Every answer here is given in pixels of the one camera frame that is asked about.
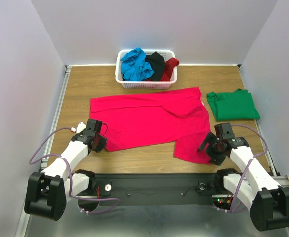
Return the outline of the pink red t shirt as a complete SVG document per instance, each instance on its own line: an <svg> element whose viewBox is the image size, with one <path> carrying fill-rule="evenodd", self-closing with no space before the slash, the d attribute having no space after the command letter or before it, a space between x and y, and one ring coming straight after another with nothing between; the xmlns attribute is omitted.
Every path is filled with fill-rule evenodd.
<svg viewBox="0 0 289 237"><path fill-rule="evenodd" d="M90 119L107 124L101 135L115 152L174 142L174 157L209 164L198 147L210 132L209 112L198 87L155 93L113 95L90 100Z"/></svg>

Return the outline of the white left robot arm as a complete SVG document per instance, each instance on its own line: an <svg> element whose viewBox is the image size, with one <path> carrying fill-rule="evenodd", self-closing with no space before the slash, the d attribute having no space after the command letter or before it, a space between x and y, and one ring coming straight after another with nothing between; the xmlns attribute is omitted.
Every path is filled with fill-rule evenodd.
<svg viewBox="0 0 289 237"><path fill-rule="evenodd" d="M95 174L87 170L73 171L90 152L100 152L106 145L101 136L103 122L89 119L70 130L74 133L67 148L41 172L33 172L27 184L24 211L27 214L59 220L66 204L81 192L97 192Z"/></svg>

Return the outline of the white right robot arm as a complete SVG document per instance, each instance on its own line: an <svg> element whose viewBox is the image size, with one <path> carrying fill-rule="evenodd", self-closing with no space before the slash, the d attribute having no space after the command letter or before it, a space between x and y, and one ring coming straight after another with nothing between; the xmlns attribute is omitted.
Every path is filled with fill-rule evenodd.
<svg viewBox="0 0 289 237"><path fill-rule="evenodd" d="M236 137L230 123L216 125L198 147L205 151L210 162L221 165L229 158L240 169L217 171L214 188L220 193L229 191L232 200L225 212L236 212L239 200L250 213L259 231L289 227L289 187L283 187L263 168L244 137Z"/></svg>

